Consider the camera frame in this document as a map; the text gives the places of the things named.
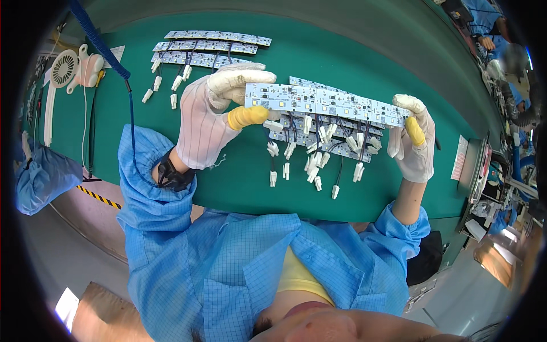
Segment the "black bag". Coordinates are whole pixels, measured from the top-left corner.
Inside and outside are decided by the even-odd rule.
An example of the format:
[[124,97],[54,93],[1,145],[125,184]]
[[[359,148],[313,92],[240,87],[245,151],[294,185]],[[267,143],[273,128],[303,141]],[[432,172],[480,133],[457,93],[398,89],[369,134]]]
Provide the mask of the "black bag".
[[420,242],[420,252],[417,256],[407,260],[406,284],[416,285],[428,280],[439,271],[443,261],[443,241],[441,232],[436,230],[429,233]]

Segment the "glove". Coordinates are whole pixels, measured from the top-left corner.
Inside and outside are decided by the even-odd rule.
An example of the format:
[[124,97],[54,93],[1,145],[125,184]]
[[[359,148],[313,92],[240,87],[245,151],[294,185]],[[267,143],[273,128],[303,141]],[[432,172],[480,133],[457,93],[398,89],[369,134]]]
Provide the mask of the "glove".
[[177,155],[191,169],[203,170],[214,164],[220,150],[241,129],[262,124],[270,112],[260,106],[237,107],[221,114],[234,102],[245,102],[247,83],[274,83],[275,74],[260,63],[239,63],[220,68],[189,84],[181,96],[181,130]]
[[433,177],[435,123],[422,101],[409,95],[395,95],[395,106],[410,110],[405,128],[389,129],[387,153],[395,157],[403,177],[415,183],[425,183]]

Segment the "white anti-static glove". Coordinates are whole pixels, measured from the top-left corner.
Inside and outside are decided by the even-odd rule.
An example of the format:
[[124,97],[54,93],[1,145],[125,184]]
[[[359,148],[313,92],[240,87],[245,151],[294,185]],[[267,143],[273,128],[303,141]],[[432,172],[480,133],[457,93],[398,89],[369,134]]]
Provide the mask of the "white anti-static glove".
[[189,84],[181,96],[181,131],[176,146],[179,158],[191,169],[214,164],[220,150],[241,129],[262,124],[270,115],[264,107],[237,107],[221,114],[234,102],[245,101],[247,83],[274,83],[275,74],[260,63],[239,63],[220,68]]
[[395,95],[395,106],[410,110],[405,128],[389,129],[387,153],[395,157],[403,177],[415,183],[425,183],[433,177],[435,123],[422,101],[410,95]]

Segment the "yellow and black hazard tape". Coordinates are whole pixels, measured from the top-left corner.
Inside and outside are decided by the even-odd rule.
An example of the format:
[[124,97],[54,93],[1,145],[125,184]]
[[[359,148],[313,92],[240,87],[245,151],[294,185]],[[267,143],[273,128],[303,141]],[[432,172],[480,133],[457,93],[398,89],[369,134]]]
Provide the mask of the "yellow and black hazard tape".
[[121,205],[117,204],[116,202],[113,202],[113,201],[110,201],[110,200],[107,200],[106,198],[103,198],[101,197],[100,195],[97,195],[96,193],[94,193],[93,191],[89,191],[87,190],[86,188],[82,187],[82,186],[76,186],[78,189],[80,189],[81,191],[85,192],[86,194],[90,195],[91,197],[95,198],[95,199],[98,199],[99,201],[101,202],[104,202],[108,205],[111,205],[113,206],[114,208],[118,208],[118,209],[121,209]]

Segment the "yellow shirt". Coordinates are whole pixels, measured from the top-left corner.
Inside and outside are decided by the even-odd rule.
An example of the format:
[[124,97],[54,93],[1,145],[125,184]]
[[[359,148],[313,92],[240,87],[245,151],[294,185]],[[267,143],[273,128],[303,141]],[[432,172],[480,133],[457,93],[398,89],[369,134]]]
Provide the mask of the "yellow shirt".
[[333,300],[326,292],[325,288],[315,279],[315,277],[307,270],[300,260],[294,255],[293,250],[289,246],[285,253],[283,261],[283,270],[281,271],[281,279],[277,286],[277,291],[286,290],[301,290],[308,291],[320,295],[327,300],[332,306]]

